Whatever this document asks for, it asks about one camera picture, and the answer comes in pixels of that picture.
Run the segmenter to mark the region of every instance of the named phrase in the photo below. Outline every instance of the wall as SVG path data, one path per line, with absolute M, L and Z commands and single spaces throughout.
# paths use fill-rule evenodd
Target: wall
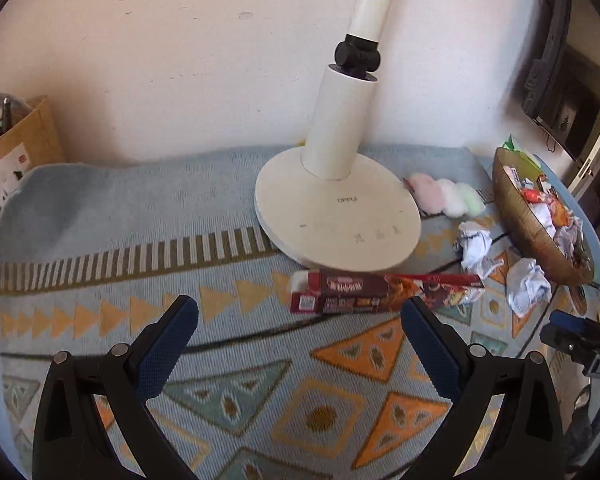
M 10 0 L 0 89 L 45 93 L 72 160 L 119 164 L 304 137 L 355 0 Z M 538 0 L 394 0 L 368 138 L 560 147 L 512 100 Z

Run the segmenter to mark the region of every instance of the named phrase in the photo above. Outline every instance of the wicker basket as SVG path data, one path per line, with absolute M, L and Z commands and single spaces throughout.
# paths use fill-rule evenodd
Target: wicker basket
M 520 179 L 535 182 L 542 174 L 516 152 L 499 148 L 493 159 L 493 193 L 511 240 L 527 257 L 535 258 L 547 279 L 561 285 L 583 285 L 593 279 L 593 270 L 575 267 L 560 251 L 520 195 L 503 166 L 516 168 Z

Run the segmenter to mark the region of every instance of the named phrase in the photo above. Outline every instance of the snack box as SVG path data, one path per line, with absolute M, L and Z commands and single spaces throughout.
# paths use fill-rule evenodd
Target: snack box
M 429 308 L 473 303 L 484 294 L 475 274 L 372 274 L 337 270 L 299 270 L 290 280 L 296 314 L 400 312 L 419 296 Z

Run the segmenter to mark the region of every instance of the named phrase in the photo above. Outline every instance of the lamp base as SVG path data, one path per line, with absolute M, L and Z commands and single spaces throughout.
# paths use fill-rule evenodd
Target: lamp base
M 271 241 L 306 267 L 357 272 L 403 263 L 420 238 L 420 214 L 387 168 L 357 154 L 342 180 L 302 165 L 304 148 L 272 158 L 256 181 L 255 208 Z

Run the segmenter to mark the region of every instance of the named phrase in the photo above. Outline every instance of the blue gripper pad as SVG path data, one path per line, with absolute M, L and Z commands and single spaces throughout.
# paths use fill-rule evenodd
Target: blue gripper pad
M 416 351 L 438 395 L 456 402 L 462 394 L 458 383 L 460 365 L 413 300 L 402 304 L 402 330 Z
M 160 395 L 197 327 L 198 304 L 188 298 L 138 365 L 136 394 L 142 402 Z
M 561 310 L 554 310 L 549 316 L 549 323 L 559 326 L 565 330 L 571 330 L 577 334 L 583 334 L 586 325 L 582 318 L 572 316 Z

